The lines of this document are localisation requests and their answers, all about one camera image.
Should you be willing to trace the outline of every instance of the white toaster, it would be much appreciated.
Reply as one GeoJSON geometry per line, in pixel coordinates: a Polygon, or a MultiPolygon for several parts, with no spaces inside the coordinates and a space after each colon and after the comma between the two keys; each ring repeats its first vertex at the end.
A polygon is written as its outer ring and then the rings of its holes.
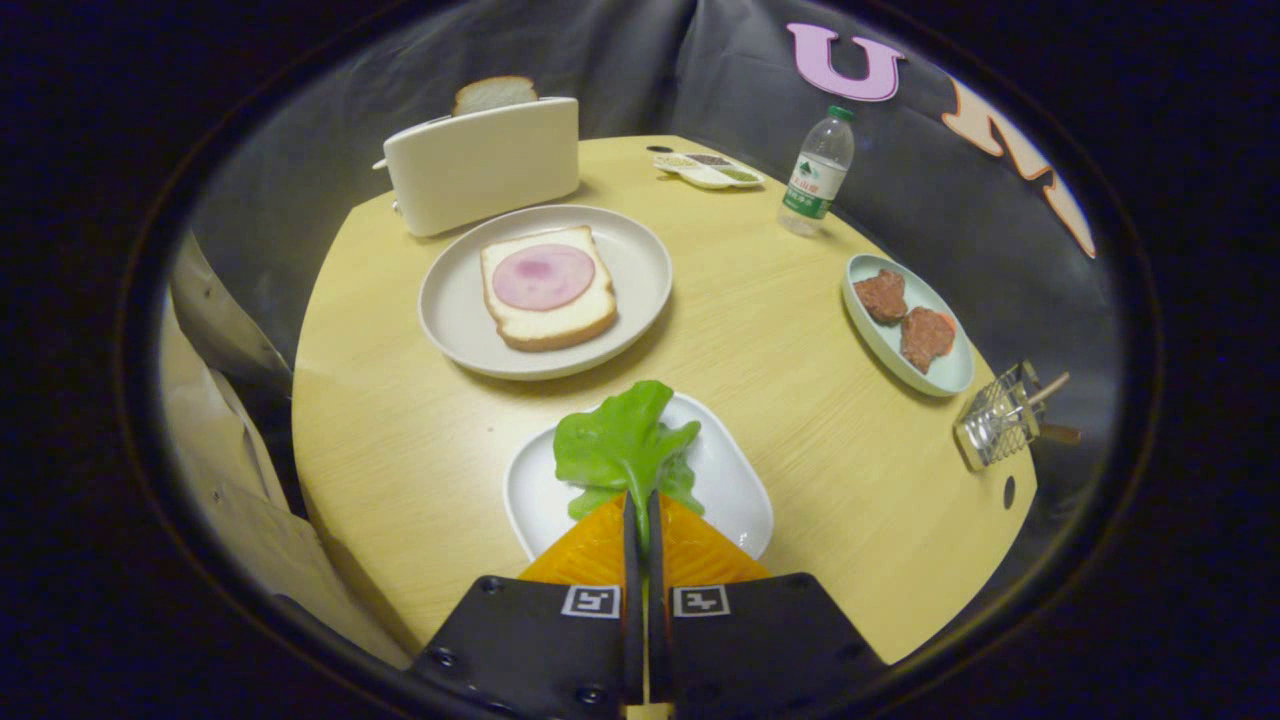
{"type": "Polygon", "coordinates": [[[383,142],[396,210],[429,236],[577,190],[577,100],[438,118],[383,142]]]}

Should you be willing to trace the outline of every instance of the water bottle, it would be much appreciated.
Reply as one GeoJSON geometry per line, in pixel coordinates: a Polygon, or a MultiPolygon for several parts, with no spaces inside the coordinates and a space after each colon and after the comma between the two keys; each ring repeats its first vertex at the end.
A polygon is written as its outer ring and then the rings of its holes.
{"type": "Polygon", "coordinates": [[[804,138],[787,192],[782,196],[782,206],[778,208],[782,227],[805,237],[818,232],[854,161],[854,131],[849,127],[852,119],[852,113],[832,105],[827,117],[804,138]]]}

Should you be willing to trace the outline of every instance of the green lettuce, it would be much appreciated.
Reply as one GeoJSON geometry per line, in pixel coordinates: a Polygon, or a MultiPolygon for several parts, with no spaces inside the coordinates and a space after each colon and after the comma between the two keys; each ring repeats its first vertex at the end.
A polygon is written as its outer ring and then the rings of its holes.
{"type": "Polygon", "coordinates": [[[559,421],[552,443],[556,477],[582,488],[568,503],[571,518],[581,520],[620,492],[630,492],[640,547],[648,550],[646,501],[654,488],[699,515],[704,512],[694,498],[695,478],[687,457],[701,423],[694,420],[677,429],[659,423],[672,395],[657,380],[641,380],[591,413],[575,413],[559,421]]]}

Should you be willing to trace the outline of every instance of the round table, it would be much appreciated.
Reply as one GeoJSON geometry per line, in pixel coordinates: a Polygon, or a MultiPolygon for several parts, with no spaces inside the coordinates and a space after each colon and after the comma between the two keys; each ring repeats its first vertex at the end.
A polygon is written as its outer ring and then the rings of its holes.
{"type": "Polygon", "coordinates": [[[768,489],[764,566],[813,573],[895,662],[987,582],[1036,495],[1029,454],[970,473],[952,438],[991,369],[975,347],[965,393],[910,389],[876,360],[840,295],[851,255],[883,252],[835,217],[817,238],[791,234],[774,220],[778,182],[700,190],[654,169],[649,145],[710,151],[673,136],[584,141],[581,186],[556,202],[657,233],[675,268],[671,300],[634,346],[568,378],[498,380],[449,361],[419,324],[417,293],[470,225],[410,236],[390,193],[352,209],[294,369],[310,518],[353,592],[417,653],[476,577],[529,564],[503,507],[512,454],[563,415],[658,379],[716,413],[768,489]]]}

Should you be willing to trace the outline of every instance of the wire basket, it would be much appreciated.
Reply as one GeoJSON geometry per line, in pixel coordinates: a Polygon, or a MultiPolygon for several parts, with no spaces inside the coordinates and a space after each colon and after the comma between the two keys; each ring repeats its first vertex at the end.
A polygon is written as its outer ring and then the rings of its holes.
{"type": "Polygon", "coordinates": [[[1004,460],[1041,434],[1044,388],[1029,360],[988,383],[955,423],[956,442],[972,470],[1004,460]]]}

